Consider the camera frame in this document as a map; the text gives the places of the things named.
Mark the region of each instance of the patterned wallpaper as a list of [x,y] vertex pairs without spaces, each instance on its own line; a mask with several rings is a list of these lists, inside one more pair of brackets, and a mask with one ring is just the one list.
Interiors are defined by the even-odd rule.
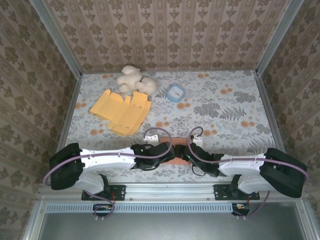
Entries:
[[263,73],[287,152],[308,166],[320,222],[320,1],[305,0]]
[[0,0],[0,239],[19,239],[75,79],[28,0]]
[[253,69],[289,0],[45,0],[84,72]]

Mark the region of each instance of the floral tablecloth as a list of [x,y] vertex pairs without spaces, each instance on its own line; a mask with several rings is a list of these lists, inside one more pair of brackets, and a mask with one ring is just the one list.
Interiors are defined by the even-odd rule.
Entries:
[[[157,80],[158,91],[149,97],[151,108],[133,136],[119,136],[108,130],[109,121],[89,113],[106,89],[118,93],[117,74],[84,74],[72,116],[66,145],[116,150],[143,143],[150,127],[168,130],[173,137],[187,137],[189,131],[204,128],[203,148],[210,153],[234,156],[255,155],[274,147],[273,136],[259,95],[253,71],[181,71],[143,73]],[[172,85],[185,89],[185,98],[174,103],[166,95]],[[190,165],[162,164],[153,171],[101,169],[111,183],[212,182],[228,177],[197,176]]]

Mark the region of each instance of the yellow box template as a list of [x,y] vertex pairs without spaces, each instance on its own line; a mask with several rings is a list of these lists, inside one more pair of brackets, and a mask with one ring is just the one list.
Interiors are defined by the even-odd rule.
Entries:
[[132,100],[128,95],[123,100],[122,96],[107,89],[89,112],[100,119],[110,120],[107,125],[110,131],[125,136],[135,134],[147,116],[150,106],[151,102],[144,93],[134,91]]

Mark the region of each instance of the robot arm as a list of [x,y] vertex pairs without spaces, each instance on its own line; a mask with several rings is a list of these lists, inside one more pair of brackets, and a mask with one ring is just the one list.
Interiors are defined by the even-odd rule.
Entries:
[[[96,174],[96,170],[124,168],[149,171],[178,157],[191,162],[212,177],[234,176],[232,182],[236,185],[236,190],[244,194],[258,191],[278,191],[292,198],[299,198],[302,194],[305,176],[300,171],[289,166],[270,163],[267,160],[287,163],[303,171],[307,170],[307,166],[275,148],[269,148],[266,153],[254,156],[230,156],[209,154],[200,146],[191,143],[192,151],[201,159],[213,162],[226,161],[206,163],[198,160],[190,152],[188,146],[176,145],[168,151],[169,146],[168,142],[163,142],[156,146],[134,144],[131,147],[118,150],[95,151],[80,149],[78,143],[71,143],[50,158],[50,169],[52,170],[58,164],[72,157],[84,157],[71,161],[54,171],[50,175],[51,188],[62,190],[76,187],[97,194],[106,187],[106,177]],[[168,151],[167,154],[157,157],[166,151]]]

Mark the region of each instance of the white plush toy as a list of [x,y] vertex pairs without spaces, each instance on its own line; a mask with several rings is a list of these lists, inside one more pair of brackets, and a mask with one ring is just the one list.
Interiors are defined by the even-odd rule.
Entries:
[[127,92],[137,91],[136,83],[143,78],[140,73],[140,69],[128,65],[124,66],[121,72],[124,75],[119,76],[116,80],[116,84],[120,85],[119,92],[124,94]]
[[156,81],[148,76],[144,76],[141,81],[136,82],[135,86],[139,93],[145,93],[148,96],[154,94],[158,89]]
[[148,76],[142,76],[140,69],[134,66],[125,66],[121,70],[123,76],[119,76],[116,83],[120,85],[119,92],[124,94],[131,91],[139,91],[147,95],[154,94],[157,89],[157,83],[154,79]]

